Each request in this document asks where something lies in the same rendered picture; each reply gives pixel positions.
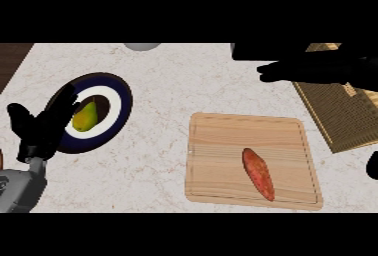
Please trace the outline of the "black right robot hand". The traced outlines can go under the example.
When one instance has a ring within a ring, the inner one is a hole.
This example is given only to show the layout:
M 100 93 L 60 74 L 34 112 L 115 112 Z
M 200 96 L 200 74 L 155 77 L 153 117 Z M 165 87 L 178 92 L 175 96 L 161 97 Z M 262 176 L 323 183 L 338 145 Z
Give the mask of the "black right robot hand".
M 260 80 L 350 84 L 378 92 L 378 43 L 344 42 L 336 50 L 302 52 L 257 68 Z

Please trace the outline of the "orange-red sweet potato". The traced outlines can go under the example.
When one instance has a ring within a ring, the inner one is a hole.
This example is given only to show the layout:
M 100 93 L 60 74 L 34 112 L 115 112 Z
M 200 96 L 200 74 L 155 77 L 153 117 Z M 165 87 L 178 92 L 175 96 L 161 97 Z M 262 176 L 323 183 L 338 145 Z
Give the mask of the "orange-red sweet potato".
M 249 148 L 245 148 L 242 151 L 242 163 L 257 191 L 268 201 L 273 201 L 274 188 L 267 164 L 262 158 Z

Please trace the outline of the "black box appliance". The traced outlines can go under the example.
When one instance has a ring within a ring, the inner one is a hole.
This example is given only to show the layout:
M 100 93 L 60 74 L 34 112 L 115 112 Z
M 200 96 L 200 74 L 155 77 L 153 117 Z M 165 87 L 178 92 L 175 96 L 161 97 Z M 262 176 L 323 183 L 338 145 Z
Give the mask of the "black box appliance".
M 231 58 L 236 61 L 277 61 L 307 50 L 308 42 L 243 42 L 234 43 Z

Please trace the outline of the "pale wooden cutting board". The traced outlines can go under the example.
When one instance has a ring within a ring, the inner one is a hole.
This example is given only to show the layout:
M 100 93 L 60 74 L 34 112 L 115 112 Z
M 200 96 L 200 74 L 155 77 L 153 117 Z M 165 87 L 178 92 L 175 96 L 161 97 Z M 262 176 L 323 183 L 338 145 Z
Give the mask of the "pale wooden cutting board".
M 267 200 L 249 180 L 242 150 L 262 158 Z M 193 202 L 317 210 L 323 200 L 302 123 L 295 118 L 196 113 L 189 122 L 186 198 Z

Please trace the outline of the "grey round object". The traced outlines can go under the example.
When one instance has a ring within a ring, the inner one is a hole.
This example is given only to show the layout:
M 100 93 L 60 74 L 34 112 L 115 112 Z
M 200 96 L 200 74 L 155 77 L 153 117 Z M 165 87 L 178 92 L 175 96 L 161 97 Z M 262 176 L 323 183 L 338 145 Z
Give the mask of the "grey round object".
M 155 49 L 161 43 L 124 43 L 124 45 L 133 51 L 149 51 Z

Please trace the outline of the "yellow-green pear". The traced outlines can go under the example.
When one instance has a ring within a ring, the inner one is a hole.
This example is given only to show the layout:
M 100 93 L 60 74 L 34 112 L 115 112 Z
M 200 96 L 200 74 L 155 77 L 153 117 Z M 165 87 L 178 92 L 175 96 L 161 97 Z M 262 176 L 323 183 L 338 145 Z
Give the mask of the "yellow-green pear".
M 88 131 L 97 124 L 96 103 L 90 102 L 72 117 L 72 127 L 78 132 Z

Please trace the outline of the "dark blue and white plate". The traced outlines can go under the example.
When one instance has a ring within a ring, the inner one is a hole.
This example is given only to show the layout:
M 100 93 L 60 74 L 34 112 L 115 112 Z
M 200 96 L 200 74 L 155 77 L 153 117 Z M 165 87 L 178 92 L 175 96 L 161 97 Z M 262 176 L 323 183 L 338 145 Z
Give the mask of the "dark blue and white plate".
M 65 127 L 57 151 L 78 154 L 99 148 L 121 131 L 131 113 L 133 95 L 122 78 L 110 73 L 85 74 L 71 80 L 69 84 L 75 88 L 81 106 L 94 101 L 97 113 L 104 113 L 104 118 L 99 119 L 99 123 L 87 132 L 78 132 L 72 123 Z

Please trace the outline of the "dark brown wooden panel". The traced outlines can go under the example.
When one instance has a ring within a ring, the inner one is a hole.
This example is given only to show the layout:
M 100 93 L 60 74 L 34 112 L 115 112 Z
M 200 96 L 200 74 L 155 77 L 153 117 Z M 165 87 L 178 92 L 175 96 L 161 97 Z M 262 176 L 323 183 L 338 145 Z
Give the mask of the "dark brown wooden panel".
M 0 43 L 0 93 L 32 48 L 32 43 Z

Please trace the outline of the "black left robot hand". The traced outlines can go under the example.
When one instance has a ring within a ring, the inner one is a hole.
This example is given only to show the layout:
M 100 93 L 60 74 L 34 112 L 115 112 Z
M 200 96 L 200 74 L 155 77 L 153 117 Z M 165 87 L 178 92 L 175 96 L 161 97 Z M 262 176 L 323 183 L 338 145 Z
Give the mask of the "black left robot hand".
M 20 139 L 16 160 L 34 157 L 47 161 L 57 150 L 65 127 L 79 106 L 73 86 L 66 84 L 50 107 L 34 116 L 19 103 L 7 105 L 10 128 Z

